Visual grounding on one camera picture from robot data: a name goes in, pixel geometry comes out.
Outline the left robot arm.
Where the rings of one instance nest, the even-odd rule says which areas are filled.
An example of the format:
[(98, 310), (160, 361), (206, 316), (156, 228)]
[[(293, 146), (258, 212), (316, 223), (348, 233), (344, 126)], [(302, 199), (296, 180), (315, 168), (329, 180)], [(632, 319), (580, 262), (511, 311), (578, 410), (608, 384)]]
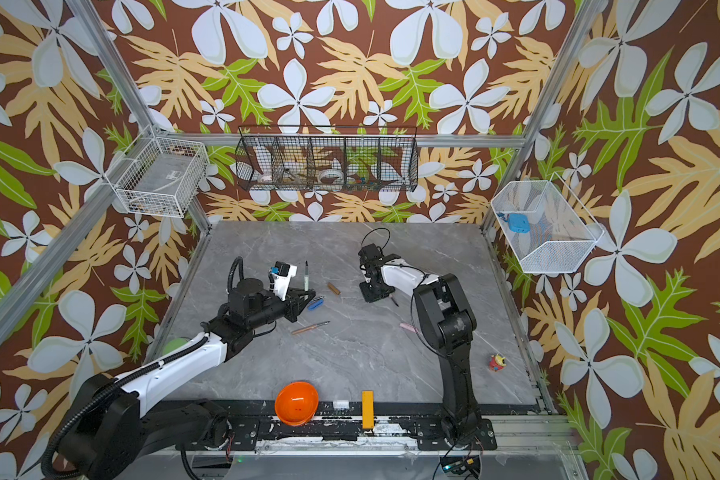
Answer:
[(221, 443), (228, 425), (218, 405), (200, 401), (159, 412), (154, 407), (238, 355), (257, 328), (281, 318), (295, 322), (315, 296), (312, 289), (297, 288), (278, 296), (257, 279), (243, 279), (183, 347), (115, 378), (88, 379), (40, 457), (43, 476), (114, 479), (138, 458), (170, 445)]

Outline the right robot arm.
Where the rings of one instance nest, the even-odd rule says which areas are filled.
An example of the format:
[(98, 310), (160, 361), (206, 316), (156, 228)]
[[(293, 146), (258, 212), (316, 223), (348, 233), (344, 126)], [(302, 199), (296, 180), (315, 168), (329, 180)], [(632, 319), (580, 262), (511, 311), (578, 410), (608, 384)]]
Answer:
[(358, 256), (364, 275), (360, 290), (366, 302), (394, 293), (409, 297), (421, 337), (439, 358), (445, 437), (451, 444), (469, 442), (481, 421), (470, 369), (477, 320), (458, 278), (428, 273), (396, 254), (386, 255), (376, 244), (361, 247)]

